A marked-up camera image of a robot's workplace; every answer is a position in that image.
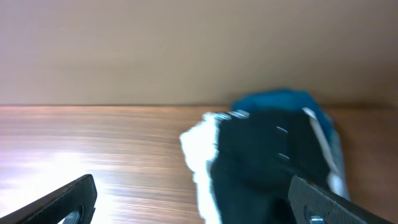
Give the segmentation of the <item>black t-shirt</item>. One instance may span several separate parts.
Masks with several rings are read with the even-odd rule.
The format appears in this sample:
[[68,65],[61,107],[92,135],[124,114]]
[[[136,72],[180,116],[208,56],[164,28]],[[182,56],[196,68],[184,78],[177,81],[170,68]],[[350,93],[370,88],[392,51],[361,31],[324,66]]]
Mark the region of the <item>black t-shirt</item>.
[[310,119],[304,111],[265,110],[220,123],[211,178],[223,223],[295,223],[292,177],[329,187]]

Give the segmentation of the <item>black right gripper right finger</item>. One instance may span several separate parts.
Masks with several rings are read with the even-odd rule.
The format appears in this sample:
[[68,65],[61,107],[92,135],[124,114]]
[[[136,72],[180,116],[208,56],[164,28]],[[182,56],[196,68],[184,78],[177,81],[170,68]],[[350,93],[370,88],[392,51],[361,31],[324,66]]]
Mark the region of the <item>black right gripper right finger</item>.
[[297,224],[392,224],[297,176],[290,182],[288,199]]

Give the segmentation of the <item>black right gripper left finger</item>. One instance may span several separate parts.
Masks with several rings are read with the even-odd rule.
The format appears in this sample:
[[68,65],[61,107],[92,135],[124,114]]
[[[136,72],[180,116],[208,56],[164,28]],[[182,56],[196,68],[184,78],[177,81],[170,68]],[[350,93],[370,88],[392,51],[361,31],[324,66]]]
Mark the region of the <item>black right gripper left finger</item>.
[[46,196],[1,218],[1,224],[90,224],[97,190],[91,174],[85,174]]

